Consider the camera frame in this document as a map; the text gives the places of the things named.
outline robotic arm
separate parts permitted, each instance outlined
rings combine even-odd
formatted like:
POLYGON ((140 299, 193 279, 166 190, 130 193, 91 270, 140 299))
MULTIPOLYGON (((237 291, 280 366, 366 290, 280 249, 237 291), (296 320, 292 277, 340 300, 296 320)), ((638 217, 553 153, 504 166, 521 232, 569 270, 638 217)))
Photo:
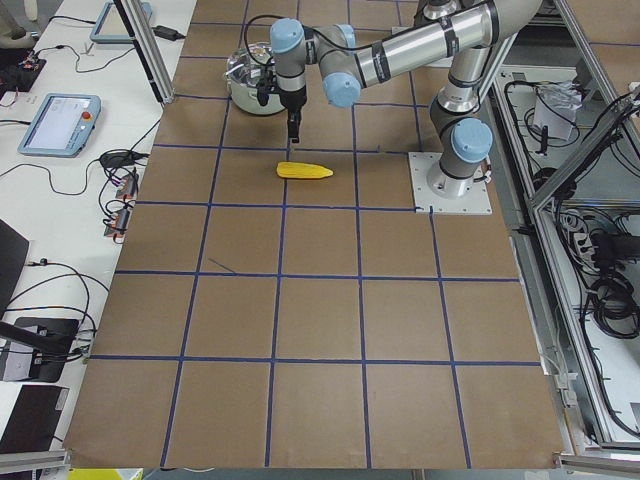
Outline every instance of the robotic arm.
POLYGON ((288 111, 289 138, 297 143, 307 100, 306 65, 319 65, 329 103, 347 108, 363 88, 453 57, 449 81, 431 108, 444 154, 438 171, 430 172, 430 182, 438 194, 457 198, 473 181, 493 141, 489 128, 473 118, 479 107, 475 87, 482 80, 489 47, 520 31, 542 0, 476 1, 461 11, 458 0, 421 3, 425 19, 416 23, 426 24, 360 48, 355 48, 349 25, 308 28, 297 20, 278 20, 271 27, 276 93, 288 111))

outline yellow corn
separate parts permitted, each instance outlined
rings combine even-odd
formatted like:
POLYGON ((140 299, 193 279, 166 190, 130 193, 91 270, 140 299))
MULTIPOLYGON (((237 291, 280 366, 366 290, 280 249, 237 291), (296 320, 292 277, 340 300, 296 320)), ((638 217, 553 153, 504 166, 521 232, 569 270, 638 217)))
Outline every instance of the yellow corn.
POLYGON ((314 165, 313 163, 280 162, 276 169, 281 178, 295 178, 302 180, 317 180, 333 175, 333 170, 314 165))

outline white table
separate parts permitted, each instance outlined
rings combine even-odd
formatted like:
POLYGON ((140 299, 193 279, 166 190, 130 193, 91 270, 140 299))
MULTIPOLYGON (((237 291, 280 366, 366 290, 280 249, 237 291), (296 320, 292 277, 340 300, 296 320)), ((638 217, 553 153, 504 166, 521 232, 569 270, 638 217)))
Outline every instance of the white table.
MULTIPOLYGON (((165 25, 181 33, 187 32, 196 0, 148 0, 153 7, 152 25, 165 25)), ((97 18, 104 5, 103 0, 65 0, 58 15, 68 15, 89 20, 97 18)), ((91 44, 91 27, 71 20, 54 19, 46 28, 36 50, 66 44, 79 53, 91 44)), ((175 73, 183 41, 157 40, 165 64, 171 76, 175 73)), ((80 69, 96 68, 111 58, 125 52, 127 45, 94 45, 91 56, 81 55, 80 69)), ((76 57, 69 49, 42 52, 47 65, 28 93, 20 93, 10 108, 0 108, 0 119, 31 121, 47 93, 80 93, 98 95, 102 100, 102 112, 96 129, 84 150, 71 159, 26 157, 17 153, 26 127, 0 124, 0 171, 4 172, 20 163, 45 166, 53 172, 53 182, 58 190, 75 192, 84 185, 85 167, 106 150, 130 148, 161 116, 162 108, 156 102, 138 56, 131 52, 124 58, 94 73, 77 74, 74 71, 76 57)), ((3 104, 13 99, 13 93, 5 94, 3 104)), ((136 150, 149 152, 155 130, 136 150)), ((77 197, 54 194, 46 172, 23 167, 0 178, 0 218, 30 241, 29 260, 46 257, 50 261, 69 264, 80 272, 95 276, 107 285, 114 274, 120 246, 103 237, 104 217, 97 203, 98 192, 105 177, 98 163, 90 168, 87 191, 77 197)), ((115 187, 109 186, 104 199, 113 198, 115 187)), ((69 273, 62 268, 25 268, 16 292, 57 274, 69 273)), ((89 314, 99 322, 106 292, 89 281, 91 306, 89 314)), ((48 283, 19 299, 12 307, 38 305, 64 305, 83 308, 84 288, 77 278, 67 277, 48 283)), ((39 312, 9 312, 4 320, 13 323, 20 316, 72 317, 72 312, 49 310, 39 312)), ((56 435, 64 438, 69 427, 78 396, 85 366, 81 361, 69 363, 57 385, 69 388, 69 397, 62 413, 56 435)), ((19 383, 0 382, 0 432, 4 431, 13 404, 20 390, 19 383)), ((59 447, 54 440, 52 449, 59 447)))

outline white mounting plate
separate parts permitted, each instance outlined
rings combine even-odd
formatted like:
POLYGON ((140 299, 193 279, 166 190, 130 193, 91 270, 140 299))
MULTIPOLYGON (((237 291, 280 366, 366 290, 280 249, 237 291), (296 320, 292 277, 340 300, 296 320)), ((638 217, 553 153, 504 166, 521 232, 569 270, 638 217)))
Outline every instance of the white mounting plate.
MULTIPOLYGON (((491 215, 491 202, 484 182, 474 183, 467 194, 457 200, 448 200, 431 190, 427 185, 427 172, 431 165, 440 160, 438 152, 410 152, 409 168, 413 185, 413 201, 417 213, 433 213, 444 215, 491 215)), ((476 177, 482 176, 478 167, 476 177)))

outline white surface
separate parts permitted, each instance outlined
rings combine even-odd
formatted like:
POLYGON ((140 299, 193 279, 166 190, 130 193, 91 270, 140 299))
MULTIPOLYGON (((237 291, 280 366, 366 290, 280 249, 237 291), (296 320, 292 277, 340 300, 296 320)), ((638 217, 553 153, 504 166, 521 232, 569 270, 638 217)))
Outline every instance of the white surface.
MULTIPOLYGON (((484 182, 474 183, 471 190, 458 200, 449 200, 431 190, 427 183, 427 172, 431 165, 440 160, 440 153, 409 153, 409 168, 413 187, 413 200, 417 213, 433 213, 445 215, 490 215, 491 202, 484 182)), ((482 176, 478 168, 476 177, 482 176)))
MULTIPOLYGON (((162 24, 186 33, 196 0, 150 0, 153 7, 152 25, 162 24)), ((102 0, 65 0, 58 15, 95 19, 104 5, 102 0)), ((67 44, 76 51, 85 52, 90 46, 91 27, 79 27, 77 22, 53 20, 45 30, 36 50, 67 44)), ((170 42, 157 39, 158 46, 171 76, 175 73, 183 41, 170 42)), ((127 45, 94 45, 91 55, 81 55, 80 69, 96 68, 131 48, 127 45)), ((50 168, 53 183, 59 190, 76 192, 84 185, 86 165, 106 150, 131 147, 153 125, 162 113, 156 102, 137 55, 132 52, 115 61, 105 70, 77 74, 75 56, 68 49, 42 52, 47 65, 29 93, 21 93, 10 108, 0 109, 1 119, 32 120, 48 93, 82 93, 98 95, 102 112, 96 130, 78 157, 72 159, 26 157, 16 149, 26 127, 3 124, 0 126, 0 172, 21 163, 33 163, 50 168)), ((10 103, 8 93, 3 104, 10 103)), ((137 148, 149 152, 155 131, 137 148)), ((93 275, 110 284, 120 253, 120 246, 102 236, 104 226, 97 203, 98 192, 105 177, 98 164, 92 166, 87 191, 77 197, 55 195, 49 188, 46 172, 23 167, 0 178, 0 218, 18 230, 30 241, 29 260, 42 257, 50 261, 69 264, 80 272, 93 275)), ((113 198, 115 187, 107 188, 105 199, 113 198)), ((38 281, 58 274, 69 273, 56 266, 30 267, 23 270, 16 288, 20 292, 38 281)), ((89 313, 99 321, 106 293, 89 281, 91 307, 89 313)), ((38 305, 64 305, 83 308, 84 289, 77 278, 67 277, 40 287, 20 298, 12 307, 38 305)), ((24 315, 42 317, 72 317, 59 310, 29 313, 7 313, 5 321, 13 323, 24 315)), ((56 435, 64 438, 71 421, 85 366, 73 362, 65 366, 58 385, 70 388, 69 398, 62 413, 56 435)), ((0 383, 0 432, 4 431, 17 398, 20 385, 0 383)), ((58 448, 57 441, 53 447, 58 448)))

